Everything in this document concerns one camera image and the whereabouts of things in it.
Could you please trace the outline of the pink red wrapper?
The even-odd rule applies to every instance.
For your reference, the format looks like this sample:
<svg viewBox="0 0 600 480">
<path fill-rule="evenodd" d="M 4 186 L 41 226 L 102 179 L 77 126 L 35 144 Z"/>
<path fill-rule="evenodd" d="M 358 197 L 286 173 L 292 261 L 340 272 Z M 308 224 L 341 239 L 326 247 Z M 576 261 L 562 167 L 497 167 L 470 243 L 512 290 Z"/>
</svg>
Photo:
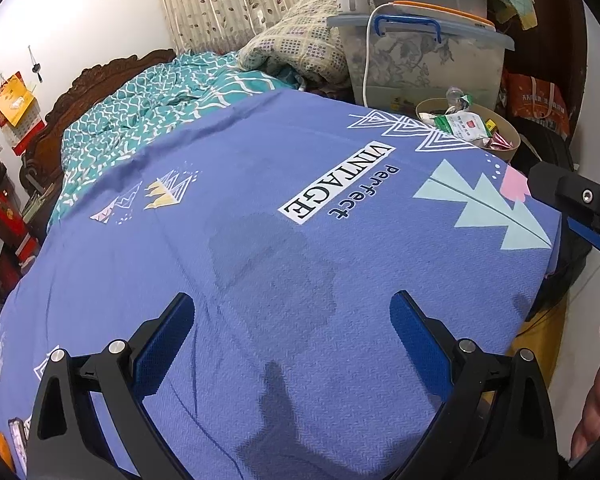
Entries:
<svg viewBox="0 0 600 480">
<path fill-rule="evenodd" d="M 486 139 L 486 148 L 493 151 L 509 151 L 514 148 L 514 144 L 502 136 L 498 130 L 492 130 Z"/>
</svg>

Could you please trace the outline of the green white snack packet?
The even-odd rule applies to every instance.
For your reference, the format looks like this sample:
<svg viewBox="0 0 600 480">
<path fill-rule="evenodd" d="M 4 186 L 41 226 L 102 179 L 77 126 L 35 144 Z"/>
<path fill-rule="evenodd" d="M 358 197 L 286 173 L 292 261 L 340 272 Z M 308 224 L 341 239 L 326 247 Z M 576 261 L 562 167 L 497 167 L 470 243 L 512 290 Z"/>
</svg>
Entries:
<svg viewBox="0 0 600 480">
<path fill-rule="evenodd" d="M 434 118 L 438 129 L 462 141 L 486 145 L 489 131 L 482 118 L 473 112 L 458 112 L 451 115 L 439 115 Z"/>
</svg>

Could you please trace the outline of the clear plastic bottle green label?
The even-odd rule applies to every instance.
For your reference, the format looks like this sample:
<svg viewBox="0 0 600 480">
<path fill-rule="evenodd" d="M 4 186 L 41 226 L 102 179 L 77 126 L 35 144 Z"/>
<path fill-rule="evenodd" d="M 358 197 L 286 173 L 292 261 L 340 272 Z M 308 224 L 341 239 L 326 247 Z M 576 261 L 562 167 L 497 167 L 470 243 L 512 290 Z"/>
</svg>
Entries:
<svg viewBox="0 0 600 480">
<path fill-rule="evenodd" d="M 448 103 L 448 107 L 444 112 L 445 115 L 451 115 L 469 110 L 474 102 L 474 99 L 470 94 L 457 87 L 450 87 L 445 93 L 445 97 L 446 102 Z"/>
</svg>

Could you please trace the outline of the round beige trash bin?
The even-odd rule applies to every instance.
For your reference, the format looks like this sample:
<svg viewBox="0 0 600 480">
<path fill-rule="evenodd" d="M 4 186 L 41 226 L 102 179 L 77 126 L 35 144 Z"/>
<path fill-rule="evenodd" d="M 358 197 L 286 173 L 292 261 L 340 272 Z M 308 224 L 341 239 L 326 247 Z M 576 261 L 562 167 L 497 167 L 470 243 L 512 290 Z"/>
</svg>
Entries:
<svg viewBox="0 0 600 480">
<path fill-rule="evenodd" d="M 429 99 L 420 102 L 415 110 L 417 117 L 427 125 L 437 128 L 451 141 L 431 144 L 446 148 L 483 148 L 494 156 L 510 162 L 520 147 L 517 130 L 501 115 L 478 104 L 466 110 L 448 113 L 447 99 Z"/>
</svg>

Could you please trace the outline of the black smartphone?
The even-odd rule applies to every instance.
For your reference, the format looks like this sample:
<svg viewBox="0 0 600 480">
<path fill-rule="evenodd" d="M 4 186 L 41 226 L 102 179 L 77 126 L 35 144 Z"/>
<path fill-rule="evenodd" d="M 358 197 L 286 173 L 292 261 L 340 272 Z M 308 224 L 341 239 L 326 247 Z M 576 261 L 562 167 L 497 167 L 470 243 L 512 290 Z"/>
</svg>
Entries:
<svg viewBox="0 0 600 480">
<path fill-rule="evenodd" d="M 24 474 L 27 473 L 27 447 L 30 434 L 31 419 L 22 420 L 19 417 L 9 419 L 8 428 L 12 436 L 12 443 L 15 445 L 16 455 L 19 465 Z"/>
</svg>

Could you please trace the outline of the orange fruit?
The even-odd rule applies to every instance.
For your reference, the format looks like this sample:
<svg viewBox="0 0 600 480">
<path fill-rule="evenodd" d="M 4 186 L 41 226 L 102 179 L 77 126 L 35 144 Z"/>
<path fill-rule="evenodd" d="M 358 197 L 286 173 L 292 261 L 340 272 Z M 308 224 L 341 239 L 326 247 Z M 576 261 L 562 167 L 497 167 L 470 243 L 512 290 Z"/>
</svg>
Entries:
<svg viewBox="0 0 600 480">
<path fill-rule="evenodd" d="M 4 463 L 10 469 L 11 472 L 16 472 L 14 460 L 12 459 L 12 453 L 4 434 L 0 432 L 0 456 L 4 460 Z"/>
</svg>

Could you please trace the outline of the orange printed bag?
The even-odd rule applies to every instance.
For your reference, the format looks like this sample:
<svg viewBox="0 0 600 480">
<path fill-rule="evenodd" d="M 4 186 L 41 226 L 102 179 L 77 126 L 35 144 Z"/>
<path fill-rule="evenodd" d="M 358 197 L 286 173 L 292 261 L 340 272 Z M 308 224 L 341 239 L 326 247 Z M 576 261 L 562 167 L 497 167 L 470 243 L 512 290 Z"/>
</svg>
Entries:
<svg viewBox="0 0 600 480">
<path fill-rule="evenodd" d="M 569 138 L 569 114 L 556 84 L 503 70 L 502 90 L 509 116 L 536 122 L 562 140 Z"/>
</svg>

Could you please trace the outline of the yellow brown cardboard box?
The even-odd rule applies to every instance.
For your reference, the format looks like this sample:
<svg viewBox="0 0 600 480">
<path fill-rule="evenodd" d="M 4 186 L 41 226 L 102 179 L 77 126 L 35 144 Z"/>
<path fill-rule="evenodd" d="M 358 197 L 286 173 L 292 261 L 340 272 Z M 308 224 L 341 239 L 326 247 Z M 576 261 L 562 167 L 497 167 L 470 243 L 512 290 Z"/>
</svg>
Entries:
<svg viewBox="0 0 600 480">
<path fill-rule="evenodd" d="M 486 121 L 486 128 L 488 129 L 489 132 L 494 132 L 494 131 L 498 130 L 498 125 L 492 119 L 488 119 Z"/>
</svg>

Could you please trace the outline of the red gift box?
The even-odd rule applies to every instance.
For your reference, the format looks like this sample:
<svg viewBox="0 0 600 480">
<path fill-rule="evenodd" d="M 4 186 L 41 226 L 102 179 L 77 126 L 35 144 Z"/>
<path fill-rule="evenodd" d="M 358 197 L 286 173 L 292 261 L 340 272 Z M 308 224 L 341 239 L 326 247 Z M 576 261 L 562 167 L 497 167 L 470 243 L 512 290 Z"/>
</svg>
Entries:
<svg viewBox="0 0 600 480">
<path fill-rule="evenodd" d="M 0 239 L 12 250 L 21 269 L 31 264 L 40 251 L 38 239 L 30 233 L 17 208 L 2 190 L 0 190 Z"/>
</svg>

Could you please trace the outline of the carved wooden headboard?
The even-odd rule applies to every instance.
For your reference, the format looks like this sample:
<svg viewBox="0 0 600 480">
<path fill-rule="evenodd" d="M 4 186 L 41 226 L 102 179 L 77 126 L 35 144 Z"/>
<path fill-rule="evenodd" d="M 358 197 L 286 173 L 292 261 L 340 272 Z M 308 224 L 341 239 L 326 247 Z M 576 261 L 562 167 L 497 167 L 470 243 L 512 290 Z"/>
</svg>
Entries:
<svg viewBox="0 0 600 480">
<path fill-rule="evenodd" d="M 175 57 L 172 49 L 160 49 L 141 58 L 134 54 L 128 58 L 116 58 L 105 65 L 98 64 L 82 70 L 71 87 L 57 99 L 53 108 L 46 114 L 46 126 L 34 136 L 21 156 L 19 182 L 24 190 L 30 196 L 35 193 L 42 194 L 43 188 L 47 188 L 62 176 L 62 134 L 73 122 L 144 70 L 169 63 Z"/>
</svg>

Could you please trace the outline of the teal patterned bedspread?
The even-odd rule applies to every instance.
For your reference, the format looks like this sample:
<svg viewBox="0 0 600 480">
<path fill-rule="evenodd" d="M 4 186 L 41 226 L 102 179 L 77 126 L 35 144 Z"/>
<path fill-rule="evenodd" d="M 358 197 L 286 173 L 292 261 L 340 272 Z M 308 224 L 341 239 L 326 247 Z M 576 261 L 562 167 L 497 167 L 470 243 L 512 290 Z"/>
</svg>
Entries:
<svg viewBox="0 0 600 480">
<path fill-rule="evenodd" d="M 186 122 L 257 94 L 303 90 L 285 66 L 276 76 L 243 70 L 238 54 L 184 53 L 135 76 L 61 129 L 62 188 L 47 224 L 53 226 L 109 168 Z"/>
</svg>

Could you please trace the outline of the folded grey checked quilt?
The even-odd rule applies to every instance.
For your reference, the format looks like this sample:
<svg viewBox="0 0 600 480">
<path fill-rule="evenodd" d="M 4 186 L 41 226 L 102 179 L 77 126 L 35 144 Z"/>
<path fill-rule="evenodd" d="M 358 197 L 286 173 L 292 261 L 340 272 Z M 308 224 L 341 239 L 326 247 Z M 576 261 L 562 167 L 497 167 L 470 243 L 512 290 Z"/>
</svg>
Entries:
<svg viewBox="0 0 600 480">
<path fill-rule="evenodd" d="M 239 66 L 271 76 L 290 67 L 318 84 L 342 84 L 349 78 L 346 55 L 338 29 L 327 25 L 337 11 L 337 0 L 300 0 L 239 50 Z"/>
</svg>

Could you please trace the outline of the red yellow wall calendar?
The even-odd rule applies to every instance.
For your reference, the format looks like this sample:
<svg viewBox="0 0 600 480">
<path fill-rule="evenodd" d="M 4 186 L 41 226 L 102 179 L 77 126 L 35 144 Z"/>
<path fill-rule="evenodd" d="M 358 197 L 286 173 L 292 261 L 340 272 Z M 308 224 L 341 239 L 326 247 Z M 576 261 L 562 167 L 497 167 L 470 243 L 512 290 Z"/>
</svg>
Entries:
<svg viewBox="0 0 600 480">
<path fill-rule="evenodd" d="M 21 156 L 45 128 L 40 104 L 19 72 L 0 85 L 0 129 L 16 156 Z"/>
</svg>

